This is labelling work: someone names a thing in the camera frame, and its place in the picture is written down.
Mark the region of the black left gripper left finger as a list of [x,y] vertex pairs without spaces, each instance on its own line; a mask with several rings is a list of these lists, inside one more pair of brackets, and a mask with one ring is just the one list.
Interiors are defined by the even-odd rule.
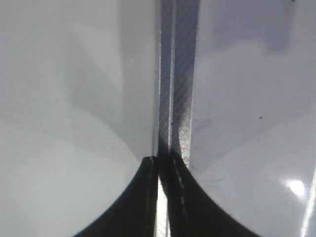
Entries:
[[158,159],[145,157],[124,192],[77,237],[152,237],[158,198]]

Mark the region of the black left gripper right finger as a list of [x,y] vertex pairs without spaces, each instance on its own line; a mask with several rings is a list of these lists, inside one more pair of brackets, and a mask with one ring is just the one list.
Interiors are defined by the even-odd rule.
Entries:
[[251,231],[222,210],[200,187],[181,156],[159,139],[159,177],[173,237],[249,237]]

